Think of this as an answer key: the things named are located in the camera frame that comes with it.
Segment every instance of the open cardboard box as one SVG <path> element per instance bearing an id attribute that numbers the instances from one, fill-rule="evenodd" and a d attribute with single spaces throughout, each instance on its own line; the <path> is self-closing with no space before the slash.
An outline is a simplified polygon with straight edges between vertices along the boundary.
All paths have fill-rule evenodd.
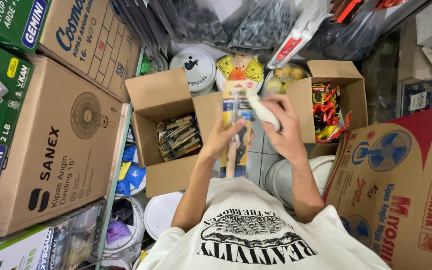
<path id="1" fill-rule="evenodd" d="M 331 83 L 341 90 L 340 106 L 342 117 L 352 112 L 348 130 L 368 126 L 368 110 L 364 90 L 364 78 L 351 61 L 312 60 L 308 61 L 312 77 L 296 81 L 286 88 L 295 113 L 300 118 L 301 135 L 308 157 L 334 155 L 338 143 L 320 144 L 315 140 L 313 120 L 312 85 Z"/>
<path id="2" fill-rule="evenodd" d="M 134 107 L 131 122 L 140 167 L 146 167 L 146 195 L 154 197 L 185 189 L 197 152 L 164 162 L 159 154 L 156 124 L 182 114 L 196 113 L 203 144 L 222 110 L 220 92 L 191 98 L 184 68 L 126 80 Z"/>

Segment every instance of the white t-shirt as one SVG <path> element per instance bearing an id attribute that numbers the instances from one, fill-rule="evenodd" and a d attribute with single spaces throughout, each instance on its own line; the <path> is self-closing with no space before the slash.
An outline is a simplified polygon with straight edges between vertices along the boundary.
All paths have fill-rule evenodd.
<path id="1" fill-rule="evenodd" d="M 312 222 L 245 178 L 213 178 L 202 221 L 165 230 L 138 270 L 389 269 L 350 236 L 332 205 Z"/>

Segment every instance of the hand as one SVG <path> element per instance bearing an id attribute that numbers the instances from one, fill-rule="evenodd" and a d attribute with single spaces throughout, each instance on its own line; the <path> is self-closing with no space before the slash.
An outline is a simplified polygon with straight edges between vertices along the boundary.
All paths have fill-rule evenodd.
<path id="1" fill-rule="evenodd" d="M 272 94 L 267 96 L 261 103 L 281 123 L 281 132 L 276 132 L 274 125 L 270 122 L 264 121 L 261 123 L 276 150 L 293 164 L 299 159 L 306 160 L 307 154 L 301 136 L 300 120 L 293 110 L 289 97 L 287 95 Z"/>
<path id="2" fill-rule="evenodd" d="M 219 117 L 214 123 L 213 129 L 204 142 L 199 155 L 206 158 L 212 158 L 214 160 L 221 158 L 221 154 L 223 153 L 223 150 L 228 147 L 231 138 L 241 131 L 241 129 L 246 125 L 246 121 L 246 119 L 241 118 L 237 120 L 236 123 L 234 123 L 234 125 L 232 125 L 228 130 L 224 130 L 223 114 L 220 113 Z M 255 133 L 252 130 L 251 138 L 255 138 Z"/>

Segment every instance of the person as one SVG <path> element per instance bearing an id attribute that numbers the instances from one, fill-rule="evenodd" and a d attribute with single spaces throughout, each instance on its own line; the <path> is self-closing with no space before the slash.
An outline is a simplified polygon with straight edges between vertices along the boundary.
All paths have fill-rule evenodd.
<path id="1" fill-rule="evenodd" d="M 292 165 L 296 220 L 279 200 L 243 177 L 210 181 L 216 160 L 246 121 L 240 119 L 225 131 L 219 117 L 199 153 L 171 228 L 159 236 L 139 270 L 389 269 L 347 233 L 334 206 L 325 207 L 289 98 L 270 95 L 262 103 L 281 122 L 280 132 L 269 122 L 262 126 Z"/>

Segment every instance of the t-shirt graphic print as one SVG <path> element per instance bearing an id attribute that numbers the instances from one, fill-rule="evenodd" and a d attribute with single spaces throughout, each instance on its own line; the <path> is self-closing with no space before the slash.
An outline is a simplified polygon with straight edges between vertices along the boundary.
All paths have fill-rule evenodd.
<path id="1" fill-rule="evenodd" d="M 274 212 L 228 209 L 203 222 L 198 255 L 248 264 L 285 264 L 318 255 Z"/>

